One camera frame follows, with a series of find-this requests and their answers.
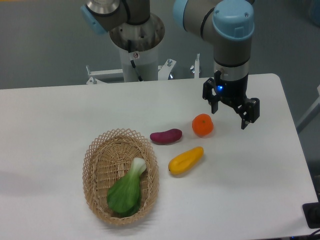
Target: yellow squash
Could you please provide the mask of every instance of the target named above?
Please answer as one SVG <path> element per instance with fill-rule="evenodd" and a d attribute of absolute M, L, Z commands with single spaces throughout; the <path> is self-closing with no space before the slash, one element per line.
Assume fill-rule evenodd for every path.
<path fill-rule="evenodd" d="M 182 174 L 191 169 L 203 155 L 204 149 L 201 146 L 197 146 L 189 151 L 185 151 L 169 162 L 169 171 L 173 175 Z"/>

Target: white table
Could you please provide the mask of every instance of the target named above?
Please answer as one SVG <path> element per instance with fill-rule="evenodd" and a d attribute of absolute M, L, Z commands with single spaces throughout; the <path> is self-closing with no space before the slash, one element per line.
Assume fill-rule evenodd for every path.
<path fill-rule="evenodd" d="M 317 201 L 280 79 L 251 75 L 248 97 L 260 118 L 219 103 L 215 130 L 196 137 L 191 121 L 211 108 L 205 79 L 0 90 L 1 240 L 252 240 L 306 235 L 302 204 Z M 159 197 L 141 221 L 115 227 L 86 204 L 82 167 L 99 134 L 131 128 L 148 137 L 179 128 L 182 141 L 153 145 Z M 176 155 L 203 146 L 205 156 L 172 177 Z"/>

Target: woven basket rim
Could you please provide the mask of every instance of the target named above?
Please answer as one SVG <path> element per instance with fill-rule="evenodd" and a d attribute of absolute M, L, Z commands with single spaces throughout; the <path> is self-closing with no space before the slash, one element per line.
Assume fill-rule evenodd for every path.
<path fill-rule="evenodd" d="M 134 152 L 137 151 L 138 154 L 144 155 L 146 158 L 145 161 L 147 164 L 147 172 L 143 179 L 140 181 L 140 184 L 142 182 L 143 185 L 145 199 L 141 203 L 139 211 L 129 217 L 112 216 L 109 213 L 110 209 L 108 210 L 108 206 L 107 208 L 105 208 L 105 211 L 105 209 L 103 208 L 104 202 L 100 202 L 101 197 L 99 197 L 100 194 L 98 193 L 100 191 L 100 188 L 98 187 L 100 181 L 97 180 L 98 177 L 96 176 L 97 174 L 99 175 L 98 164 L 103 164 L 101 165 L 103 168 L 107 167 L 107 169 L 109 169 L 110 165 L 105 165 L 106 163 L 101 159 L 105 159 L 104 154 L 108 153 L 108 151 L 113 151 L 115 148 L 123 148 L 124 150 L 129 149 L 129 151 L 131 149 L 134 149 Z M 127 166 L 132 160 L 133 159 L 119 161 L 119 159 L 117 159 L 112 164 L 112 166 L 118 166 L 120 163 Z M 109 182 L 115 181 L 114 177 L 107 179 Z M 88 150 L 86 151 L 83 163 L 82 180 L 83 191 L 87 204 L 99 219 L 109 224 L 126 225 L 143 218 L 152 209 L 153 205 L 156 202 L 156 199 L 158 198 L 159 192 L 159 167 L 150 141 L 142 136 L 139 132 L 131 130 L 129 128 L 117 128 L 104 132 L 103 134 L 95 138 L 94 141 L 92 141 L 92 143 L 89 145 Z"/>

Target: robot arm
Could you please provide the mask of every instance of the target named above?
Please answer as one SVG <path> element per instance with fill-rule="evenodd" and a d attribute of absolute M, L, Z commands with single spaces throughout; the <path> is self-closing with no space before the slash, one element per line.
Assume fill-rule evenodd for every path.
<path fill-rule="evenodd" d="M 81 11 L 87 20 L 90 16 L 87 14 L 89 12 L 98 24 L 108 32 L 123 23 L 131 25 L 145 23 L 150 18 L 150 1 L 88 0 Z"/>
<path fill-rule="evenodd" d="M 247 98 L 254 10 L 245 0 L 176 0 L 175 21 L 213 45 L 214 79 L 203 85 L 202 97 L 218 110 L 218 102 L 240 115 L 241 128 L 260 116 L 258 98 Z"/>

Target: green leafy vegetable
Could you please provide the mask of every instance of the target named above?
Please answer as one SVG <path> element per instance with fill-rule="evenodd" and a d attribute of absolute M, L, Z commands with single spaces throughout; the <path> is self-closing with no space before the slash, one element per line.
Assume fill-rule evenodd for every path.
<path fill-rule="evenodd" d="M 140 175 L 146 170 L 142 158 L 133 159 L 126 175 L 120 178 L 109 189 L 106 196 L 108 207 L 123 217 L 135 214 L 141 203 Z"/>

